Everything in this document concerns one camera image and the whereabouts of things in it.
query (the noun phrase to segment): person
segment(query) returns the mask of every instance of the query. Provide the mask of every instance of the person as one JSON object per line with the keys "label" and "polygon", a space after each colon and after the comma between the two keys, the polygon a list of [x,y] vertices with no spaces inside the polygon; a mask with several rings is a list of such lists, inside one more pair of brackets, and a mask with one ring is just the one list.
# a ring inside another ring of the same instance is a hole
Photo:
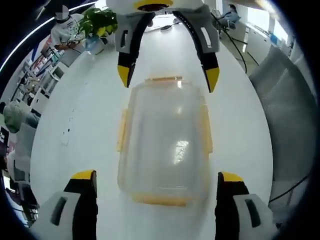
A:
{"label": "person", "polygon": [[40,83],[40,80],[36,77],[32,77],[32,76],[29,76],[27,78],[27,83],[25,84],[25,89],[26,89],[26,92],[25,92],[25,95],[24,97],[27,98],[26,99],[26,102],[27,104],[30,106],[31,103],[32,103],[32,100],[33,100],[33,97],[31,97],[29,94],[36,94],[36,91],[35,91],[35,88],[37,85],[39,85]]}
{"label": "person", "polygon": [[55,13],[55,25],[51,29],[51,42],[57,50],[64,50],[60,61],[67,67],[85,50],[81,41],[85,39],[83,32],[79,32],[78,22],[83,18],[82,14],[69,14],[66,6]]}
{"label": "person", "polygon": [[0,103],[0,114],[4,116],[4,124],[8,130],[15,134],[20,130],[21,124],[25,123],[36,129],[40,118],[34,113],[24,110],[18,102],[12,101],[6,105]]}
{"label": "person", "polygon": [[222,27],[228,27],[228,21],[230,21],[232,24],[235,24],[238,20],[239,20],[239,15],[237,12],[237,8],[235,5],[233,4],[229,4],[229,11],[225,14],[223,14],[220,17],[217,17],[219,23],[216,21],[215,18],[213,18],[213,25],[215,26],[215,28],[219,31],[219,33],[222,30]]}

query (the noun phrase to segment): white table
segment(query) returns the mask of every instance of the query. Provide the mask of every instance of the white table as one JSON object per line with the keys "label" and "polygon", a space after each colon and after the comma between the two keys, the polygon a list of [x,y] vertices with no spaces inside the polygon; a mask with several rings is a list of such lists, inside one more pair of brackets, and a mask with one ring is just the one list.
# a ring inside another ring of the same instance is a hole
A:
{"label": "white table", "polygon": [[[268,203],[273,156],[263,108],[242,67],[223,44],[217,58],[220,76],[209,94],[194,43],[181,24],[143,35],[129,89],[118,76],[115,50],[95,57],[83,53],[56,85],[36,131],[31,187],[40,206],[62,191],[74,173],[87,169],[97,170],[98,240],[194,239],[198,227],[198,239],[213,239],[219,171],[238,174],[251,193]],[[149,77],[169,76],[183,76],[202,87],[209,109],[212,193],[203,223],[191,219],[194,215],[185,208],[133,203],[117,184],[118,129],[131,88]]]}

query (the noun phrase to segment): wall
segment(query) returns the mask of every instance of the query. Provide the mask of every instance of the wall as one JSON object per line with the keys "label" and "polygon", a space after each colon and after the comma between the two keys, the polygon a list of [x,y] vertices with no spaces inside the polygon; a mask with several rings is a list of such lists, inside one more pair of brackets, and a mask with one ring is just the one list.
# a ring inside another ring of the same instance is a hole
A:
{"label": "wall", "polygon": [[268,29],[268,31],[269,31],[270,33],[273,33],[273,32],[274,32],[274,30],[275,30],[275,24],[276,24],[276,20],[275,20],[274,18],[270,17],[270,18],[269,18],[269,29]]}
{"label": "wall", "polygon": [[207,4],[210,7],[210,9],[217,9],[216,0],[204,0],[203,2]]}
{"label": "wall", "polygon": [[216,0],[215,1],[216,9],[219,10],[219,12],[223,13],[223,0]]}
{"label": "wall", "polygon": [[306,83],[308,84],[314,99],[318,99],[318,94],[316,90],[316,86],[311,74],[311,71],[308,67],[307,61],[305,59],[304,53],[301,50],[297,41],[293,44],[293,49],[291,52],[290,60],[299,68],[300,72],[302,73]]}
{"label": "wall", "polygon": [[221,14],[225,14],[227,12],[230,11],[229,9],[229,4],[231,4],[232,2],[229,0],[222,0],[222,12]]}
{"label": "wall", "polygon": [[235,4],[236,10],[240,18],[240,22],[246,24],[248,22],[248,8],[246,6]]}

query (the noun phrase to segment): person sitting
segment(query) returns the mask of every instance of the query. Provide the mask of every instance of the person sitting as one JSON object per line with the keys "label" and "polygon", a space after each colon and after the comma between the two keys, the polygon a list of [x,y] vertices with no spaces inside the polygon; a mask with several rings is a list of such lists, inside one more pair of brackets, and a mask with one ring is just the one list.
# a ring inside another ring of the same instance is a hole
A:
{"label": "person sitting", "polygon": [[232,24],[235,24],[239,20],[236,6],[233,4],[229,4],[229,10],[230,11],[217,18],[219,22],[217,22],[215,18],[213,18],[212,20],[214,27],[219,31],[219,33],[222,30],[222,26],[225,28],[229,26],[228,21]]}
{"label": "person sitting", "polygon": [[76,60],[76,58],[85,51],[82,40],[86,38],[83,32],[79,32],[79,21],[84,16],[79,13],[70,14],[69,9],[62,5],[56,10],[50,37],[52,45],[57,50],[64,50],[64,54],[60,58],[67,67]]}
{"label": "person sitting", "polygon": [[19,103],[15,101],[9,102],[8,105],[1,102],[0,114],[4,116],[5,126],[13,134],[20,130],[22,123],[36,129],[40,120],[34,113],[22,109]]}

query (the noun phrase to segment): clear plastic container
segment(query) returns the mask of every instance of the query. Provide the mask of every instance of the clear plastic container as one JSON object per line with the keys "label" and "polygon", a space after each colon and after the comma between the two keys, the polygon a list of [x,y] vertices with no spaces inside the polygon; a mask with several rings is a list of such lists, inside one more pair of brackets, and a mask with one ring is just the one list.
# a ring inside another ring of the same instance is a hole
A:
{"label": "clear plastic container", "polygon": [[133,88],[120,154],[120,189],[136,202],[166,206],[186,206],[205,197],[209,121],[204,106],[200,89],[183,80],[149,80]]}

